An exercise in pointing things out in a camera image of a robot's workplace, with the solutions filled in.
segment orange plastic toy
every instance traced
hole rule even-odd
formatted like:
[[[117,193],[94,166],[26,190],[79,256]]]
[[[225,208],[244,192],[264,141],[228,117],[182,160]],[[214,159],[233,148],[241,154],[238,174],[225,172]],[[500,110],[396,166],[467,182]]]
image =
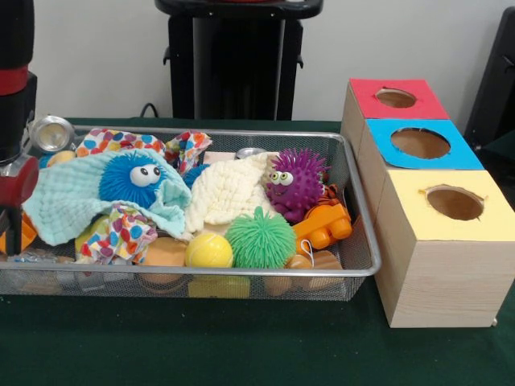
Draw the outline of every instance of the orange plastic toy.
[[[306,256],[302,240],[309,240],[314,249],[324,249],[352,233],[351,218],[347,208],[338,205],[319,205],[307,213],[307,218],[293,226],[297,234],[297,253]]]
[[[38,236],[37,231],[34,229],[30,219],[27,217],[25,213],[23,213],[22,217],[22,250],[24,251],[32,241],[35,240],[35,237]],[[6,234],[3,233],[0,236],[0,252],[6,252]]]

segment purple fuzzy toy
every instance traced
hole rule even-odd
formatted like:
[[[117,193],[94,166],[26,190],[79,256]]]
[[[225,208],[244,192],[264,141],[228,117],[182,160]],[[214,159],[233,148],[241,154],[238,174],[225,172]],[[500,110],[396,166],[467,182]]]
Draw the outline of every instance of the purple fuzzy toy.
[[[274,209],[297,224],[316,205],[323,193],[320,175],[328,168],[325,158],[310,149],[286,149],[273,161],[276,170],[266,184],[266,195]]]

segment white wall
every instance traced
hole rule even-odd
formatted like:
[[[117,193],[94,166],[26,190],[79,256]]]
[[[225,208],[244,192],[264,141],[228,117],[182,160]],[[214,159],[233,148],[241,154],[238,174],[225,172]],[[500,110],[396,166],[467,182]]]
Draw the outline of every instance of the white wall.
[[[304,22],[294,119],[341,119],[349,77],[426,78],[461,129],[509,0],[326,0]],[[171,114],[167,16],[152,0],[36,0],[39,113]]]

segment power cord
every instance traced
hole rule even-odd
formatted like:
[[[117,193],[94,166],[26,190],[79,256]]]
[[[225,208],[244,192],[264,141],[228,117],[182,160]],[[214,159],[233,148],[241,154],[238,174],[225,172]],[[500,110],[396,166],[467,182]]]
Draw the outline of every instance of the power cord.
[[[140,118],[145,117],[146,111],[147,111],[149,108],[150,108],[150,109],[152,109],[152,112],[154,113],[154,117],[159,118],[158,110],[157,110],[157,109],[155,108],[155,106],[154,106],[152,103],[150,103],[150,102],[149,102],[149,103],[147,103],[145,106],[143,106],[143,109],[142,109],[142,111],[140,112],[139,117],[140,117]]]

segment wire mesh basket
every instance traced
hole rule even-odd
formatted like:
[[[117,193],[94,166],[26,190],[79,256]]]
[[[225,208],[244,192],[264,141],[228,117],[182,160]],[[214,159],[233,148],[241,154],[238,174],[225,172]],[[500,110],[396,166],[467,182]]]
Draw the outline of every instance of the wire mesh basket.
[[[76,128],[77,144],[93,127]],[[167,142],[181,129],[130,128]],[[352,217],[352,235],[330,247],[343,270],[205,269],[140,265],[0,263],[0,294],[51,294],[102,297],[252,298],[348,301],[363,280],[381,266],[363,188],[348,142],[333,133],[285,133],[204,130],[210,151],[237,152],[246,147],[268,151],[311,148],[331,166],[329,181],[344,192]],[[74,257],[73,241],[50,247],[36,240],[32,248],[58,257]]]

